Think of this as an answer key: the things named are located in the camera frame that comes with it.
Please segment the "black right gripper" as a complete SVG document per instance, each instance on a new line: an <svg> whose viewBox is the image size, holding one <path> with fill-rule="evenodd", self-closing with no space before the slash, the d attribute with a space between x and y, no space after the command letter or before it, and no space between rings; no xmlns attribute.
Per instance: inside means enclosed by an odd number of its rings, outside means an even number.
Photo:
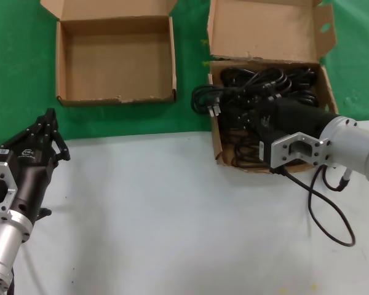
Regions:
<svg viewBox="0 0 369 295"><path fill-rule="evenodd" d="M338 116L288 98L236 104L232 132L235 135L266 135L272 132L292 135L301 132L319 138L324 128Z"/></svg>

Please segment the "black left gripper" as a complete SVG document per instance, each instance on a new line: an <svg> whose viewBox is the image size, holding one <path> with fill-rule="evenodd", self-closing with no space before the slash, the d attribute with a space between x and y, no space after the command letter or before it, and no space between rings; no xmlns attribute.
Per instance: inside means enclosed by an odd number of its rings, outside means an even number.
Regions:
<svg viewBox="0 0 369 295"><path fill-rule="evenodd" d="M53 141L60 151L57 154ZM58 131L55 110L47 109L35 123L0 144L0 148L11 150L18 161L17 192L10 209L34 224L57 161L70 160L69 149Z"/></svg>

